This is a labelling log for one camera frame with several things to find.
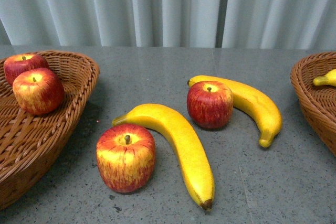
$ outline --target yellow banana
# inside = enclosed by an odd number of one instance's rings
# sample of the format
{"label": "yellow banana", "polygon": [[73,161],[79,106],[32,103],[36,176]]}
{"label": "yellow banana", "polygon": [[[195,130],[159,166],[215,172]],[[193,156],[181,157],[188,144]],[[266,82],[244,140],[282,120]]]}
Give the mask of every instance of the yellow banana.
{"label": "yellow banana", "polygon": [[249,85],[213,76],[195,76],[189,79],[188,86],[200,81],[226,84],[233,92],[233,106],[251,116],[261,131],[260,146],[267,148],[272,144],[282,128],[282,116],[271,98]]}
{"label": "yellow banana", "polygon": [[317,76],[314,78],[315,86],[331,85],[336,87],[336,69],[330,70],[324,76]]}
{"label": "yellow banana", "polygon": [[179,112],[161,104],[136,106],[115,118],[112,125],[133,123],[161,133],[177,155],[186,188],[192,199],[210,211],[215,182],[203,146],[189,121]]}

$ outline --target gray countertop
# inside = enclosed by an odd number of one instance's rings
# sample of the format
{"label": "gray countertop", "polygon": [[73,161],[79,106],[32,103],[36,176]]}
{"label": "gray countertop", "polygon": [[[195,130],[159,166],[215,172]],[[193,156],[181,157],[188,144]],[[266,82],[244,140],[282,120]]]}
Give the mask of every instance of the gray countertop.
{"label": "gray countertop", "polygon": [[[100,66],[99,80],[54,165],[0,211],[0,223],[336,223],[336,160],[304,119],[289,77],[314,51],[0,46],[0,58],[46,49],[88,55]],[[220,131],[191,122],[186,82],[198,74],[244,82],[276,102],[284,123],[269,149],[259,147],[255,122],[237,109]],[[172,148],[155,131],[157,164],[146,186],[118,194],[100,178],[99,137],[116,116],[149,102],[178,110],[195,127],[215,177],[211,212],[192,201]]]}

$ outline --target red apple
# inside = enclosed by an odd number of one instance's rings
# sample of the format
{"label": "red apple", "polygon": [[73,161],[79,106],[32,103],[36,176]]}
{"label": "red apple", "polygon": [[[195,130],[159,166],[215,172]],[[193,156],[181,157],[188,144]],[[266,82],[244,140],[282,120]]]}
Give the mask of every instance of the red apple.
{"label": "red apple", "polygon": [[13,82],[13,92],[19,106],[34,115],[53,111],[65,97],[61,80],[47,68],[21,73]]}
{"label": "red apple", "polygon": [[150,179],[156,161],[155,141],[146,128],[120,124],[106,130],[97,142],[97,166],[104,183],[130,193]]}
{"label": "red apple", "polygon": [[15,78],[31,69],[49,68],[47,60],[39,54],[13,55],[4,62],[4,72],[6,81],[13,85]]}
{"label": "red apple", "polygon": [[224,127],[232,116],[233,93],[221,82],[198,82],[188,91],[187,110],[191,119],[200,127]]}

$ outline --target fabric backdrop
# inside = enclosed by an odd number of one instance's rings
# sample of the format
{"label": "fabric backdrop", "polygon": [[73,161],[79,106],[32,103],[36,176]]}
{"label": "fabric backdrop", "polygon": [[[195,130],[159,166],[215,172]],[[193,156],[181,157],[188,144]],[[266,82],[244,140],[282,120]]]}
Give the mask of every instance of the fabric backdrop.
{"label": "fabric backdrop", "polygon": [[336,49],[336,0],[0,0],[0,44]]}

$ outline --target brown basket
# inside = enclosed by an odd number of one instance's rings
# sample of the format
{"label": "brown basket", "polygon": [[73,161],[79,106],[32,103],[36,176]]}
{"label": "brown basket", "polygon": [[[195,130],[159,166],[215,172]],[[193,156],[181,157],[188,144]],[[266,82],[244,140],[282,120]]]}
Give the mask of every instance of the brown basket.
{"label": "brown basket", "polygon": [[61,79],[66,97],[55,111],[33,116],[18,106],[0,61],[0,209],[18,200],[49,170],[67,143],[99,76],[88,56],[40,51]]}
{"label": "brown basket", "polygon": [[323,52],[299,60],[290,73],[308,123],[336,156],[336,87],[313,85],[313,79],[336,69],[336,52]]}

